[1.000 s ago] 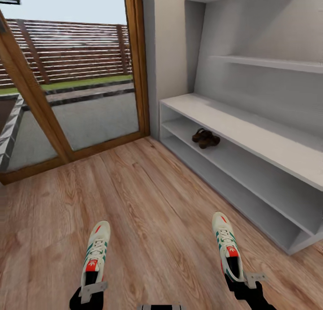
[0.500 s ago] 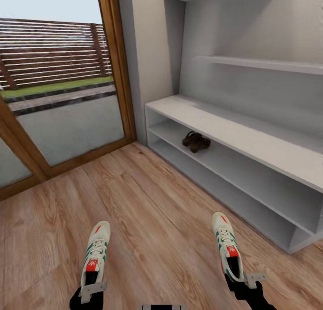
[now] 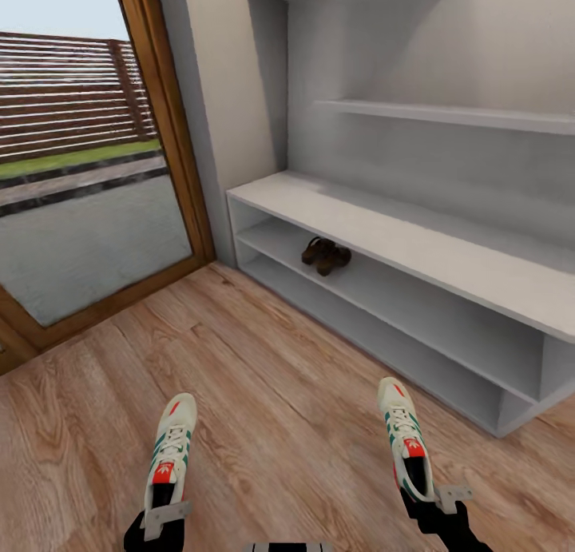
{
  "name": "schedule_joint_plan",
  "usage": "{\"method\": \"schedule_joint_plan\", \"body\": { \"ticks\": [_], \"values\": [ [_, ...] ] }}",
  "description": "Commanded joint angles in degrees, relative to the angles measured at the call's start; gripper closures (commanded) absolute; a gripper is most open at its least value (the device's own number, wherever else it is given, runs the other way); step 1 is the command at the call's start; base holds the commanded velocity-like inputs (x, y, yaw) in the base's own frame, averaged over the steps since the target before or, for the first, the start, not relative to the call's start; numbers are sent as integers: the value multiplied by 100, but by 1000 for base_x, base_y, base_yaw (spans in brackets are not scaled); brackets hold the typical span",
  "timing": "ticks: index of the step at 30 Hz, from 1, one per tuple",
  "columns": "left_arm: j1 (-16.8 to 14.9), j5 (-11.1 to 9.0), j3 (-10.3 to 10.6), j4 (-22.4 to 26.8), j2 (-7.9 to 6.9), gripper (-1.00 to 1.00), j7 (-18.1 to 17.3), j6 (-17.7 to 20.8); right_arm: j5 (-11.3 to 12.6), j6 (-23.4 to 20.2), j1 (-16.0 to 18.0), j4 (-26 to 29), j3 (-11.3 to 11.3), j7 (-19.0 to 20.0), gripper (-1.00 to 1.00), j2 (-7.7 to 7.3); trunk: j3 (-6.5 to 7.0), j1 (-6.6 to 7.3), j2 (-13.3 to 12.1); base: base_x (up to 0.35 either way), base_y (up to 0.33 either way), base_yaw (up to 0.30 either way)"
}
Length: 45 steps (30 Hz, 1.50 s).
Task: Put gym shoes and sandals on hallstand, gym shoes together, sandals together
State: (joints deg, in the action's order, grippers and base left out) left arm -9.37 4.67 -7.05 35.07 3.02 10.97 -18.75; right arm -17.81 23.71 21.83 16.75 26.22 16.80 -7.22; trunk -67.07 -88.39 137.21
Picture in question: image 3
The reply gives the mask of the gym shoe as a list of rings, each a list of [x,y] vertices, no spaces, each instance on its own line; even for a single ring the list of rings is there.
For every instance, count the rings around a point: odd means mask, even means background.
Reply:
[[[379,382],[378,402],[394,454],[395,482],[413,502],[435,502],[434,480],[414,403],[395,377]]]
[[[145,490],[143,527],[147,513],[155,507],[184,501],[184,477],[196,413],[196,400],[186,391],[176,395],[162,414]]]

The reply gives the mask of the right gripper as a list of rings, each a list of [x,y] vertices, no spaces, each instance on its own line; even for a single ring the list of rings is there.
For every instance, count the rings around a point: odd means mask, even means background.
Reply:
[[[418,527],[423,534],[438,534],[450,551],[450,540],[459,531],[468,531],[469,520],[467,507],[462,501],[455,501],[457,514],[444,514],[435,502],[413,502],[406,491],[400,489],[408,516],[418,520]]]

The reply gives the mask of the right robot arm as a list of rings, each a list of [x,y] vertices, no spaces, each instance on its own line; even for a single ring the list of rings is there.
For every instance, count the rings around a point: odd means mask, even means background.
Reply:
[[[450,552],[493,552],[469,528],[462,500],[474,500],[476,492],[470,484],[434,486],[435,502],[413,502],[403,488],[400,492],[408,516],[418,520],[421,532],[438,534]]]

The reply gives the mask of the sandal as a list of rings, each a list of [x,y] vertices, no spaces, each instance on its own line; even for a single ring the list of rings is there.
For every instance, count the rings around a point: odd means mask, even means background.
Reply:
[[[332,252],[330,252],[327,256],[331,256],[331,254],[337,250],[335,247],[335,242],[328,240],[328,238],[318,239],[315,243],[309,244],[307,246],[306,251],[304,251],[301,256],[301,262],[306,265],[312,265],[314,264],[314,260],[317,256],[326,256],[326,252],[329,252],[331,248]]]
[[[320,276],[329,275],[332,268],[346,267],[351,260],[350,249],[343,247],[337,248],[331,256],[327,256],[330,252],[332,252],[332,248],[329,252],[326,252],[326,256],[317,264],[317,273],[319,273]]]

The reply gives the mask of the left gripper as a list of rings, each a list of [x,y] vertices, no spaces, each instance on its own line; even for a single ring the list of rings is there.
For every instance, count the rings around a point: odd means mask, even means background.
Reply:
[[[184,549],[184,518],[164,522],[161,536],[145,542],[143,516],[144,511],[139,513],[124,536],[126,552],[181,552]]]

